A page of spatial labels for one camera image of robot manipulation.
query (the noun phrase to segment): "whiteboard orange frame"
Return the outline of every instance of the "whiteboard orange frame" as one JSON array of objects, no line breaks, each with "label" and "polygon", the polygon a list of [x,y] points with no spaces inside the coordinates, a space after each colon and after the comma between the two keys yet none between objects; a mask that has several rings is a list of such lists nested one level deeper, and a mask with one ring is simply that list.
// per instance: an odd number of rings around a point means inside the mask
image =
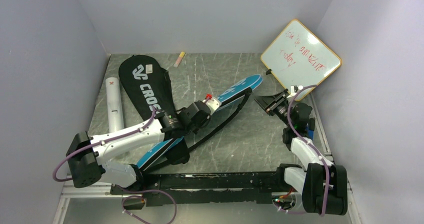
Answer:
[{"label": "whiteboard orange frame", "polygon": [[[305,25],[303,25],[303,23],[301,21],[299,21],[298,19],[293,19],[291,20],[285,27],[284,29],[280,32],[280,34],[271,42],[271,44],[265,49],[265,51],[263,51],[263,53],[260,55],[260,60],[262,61],[262,63],[265,65],[265,67],[269,70],[270,67],[265,63],[265,61],[262,59],[262,55],[270,48],[270,46],[272,46],[274,44],[274,42],[286,31],[286,29],[290,26],[290,24],[292,22],[298,22],[302,27],[305,28],[305,30],[307,30],[311,35],[313,35],[325,48],[327,48],[331,53],[334,54],[335,57],[337,57],[340,60],[340,64],[332,71],[330,72],[330,74],[328,74],[324,79],[322,79],[320,82],[318,82],[316,85],[318,86],[320,83],[322,83],[325,79],[327,79],[331,74],[333,74],[333,72],[337,69],[339,69],[339,67],[342,65],[342,59],[333,51],[331,50],[323,41],[321,41],[314,33],[312,33],[311,30],[309,30]],[[290,88],[287,88],[283,82],[278,79],[278,77],[276,77],[276,75],[273,73],[273,71],[271,70],[272,75],[275,77],[275,79],[277,79],[277,81],[281,84],[281,86],[284,89],[288,89],[288,93],[290,94]],[[305,98],[310,92],[312,92],[315,88],[311,88],[307,91],[307,93],[300,99],[297,99],[296,101],[301,101],[303,98]]]}]

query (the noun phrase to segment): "white tube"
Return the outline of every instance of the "white tube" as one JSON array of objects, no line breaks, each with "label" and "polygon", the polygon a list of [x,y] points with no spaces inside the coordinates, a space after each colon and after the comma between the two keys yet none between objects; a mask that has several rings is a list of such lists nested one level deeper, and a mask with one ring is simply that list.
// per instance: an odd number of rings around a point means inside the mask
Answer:
[{"label": "white tube", "polygon": [[109,77],[108,79],[106,79],[105,84],[109,132],[113,133],[124,129],[124,116],[122,113],[120,83],[118,78]]}]

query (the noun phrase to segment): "red handwriting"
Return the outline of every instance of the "red handwriting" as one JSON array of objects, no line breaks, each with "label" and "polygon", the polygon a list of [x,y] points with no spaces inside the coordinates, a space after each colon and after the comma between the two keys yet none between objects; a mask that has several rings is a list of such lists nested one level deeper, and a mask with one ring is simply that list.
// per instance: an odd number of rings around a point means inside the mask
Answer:
[{"label": "red handwriting", "polygon": [[299,43],[301,43],[301,39],[299,38],[299,35],[297,35],[297,39],[294,42],[294,47],[297,47]]},{"label": "red handwriting", "polygon": [[292,32],[291,30],[288,30],[288,31],[285,32],[285,36],[290,38],[290,39],[293,39],[293,37],[295,37],[295,33]]},{"label": "red handwriting", "polygon": [[312,67],[315,68],[315,71],[319,71],[321,70],[321,68],[325,68],[326,66],[318,63],[318,59],[316,56],[314,56],[313,53],[310,53],[311,51],[306,49],[306,47],[302,46],[299,50],[299,52],[302,53],[303,56],[307,57],[307,61],[312,64]]},{"label": "red handwriting", "polygon": [[280,51],[280,54],[282,52],[284,52],[284,59],[288,62],[288,68],[296,63],[296,61],[292,57],[293,52],[290,53],[290,54],[287,54],[284,50],[281,50]]}]

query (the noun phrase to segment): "yellow highlighter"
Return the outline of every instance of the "yellow highlighter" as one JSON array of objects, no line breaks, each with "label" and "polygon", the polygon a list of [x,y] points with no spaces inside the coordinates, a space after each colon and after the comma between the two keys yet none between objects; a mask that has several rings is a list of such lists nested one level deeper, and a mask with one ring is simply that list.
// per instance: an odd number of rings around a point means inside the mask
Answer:
[{"label": "yellow highlighter", "polygon": [[185,55],[186,53],[184,52],[184,51],[182,51],[180,54],[179,54],[179,56],[178,56],[178,58],[176,59],[176,61],[175,61],[175,64],[173,65],[173,67],[174,68],[177,68],[179,65],[180,65],[180,62],[181,62],[181,60],[183,59],[183,57],[184,57],[184,55]]}]

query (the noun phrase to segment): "whiteboard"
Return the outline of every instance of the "whiteboard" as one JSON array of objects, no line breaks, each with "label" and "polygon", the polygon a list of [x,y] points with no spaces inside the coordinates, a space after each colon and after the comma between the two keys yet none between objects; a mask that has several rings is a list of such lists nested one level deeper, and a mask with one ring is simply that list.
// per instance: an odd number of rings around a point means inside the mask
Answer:
[{"label": "whiteboard", "polygon": [[[260,59],[289,93],[290,86],[319,85],[342,65],[342,59],[297,19],[290,21]],[[302,92],[296,101],[312,90]]]}]

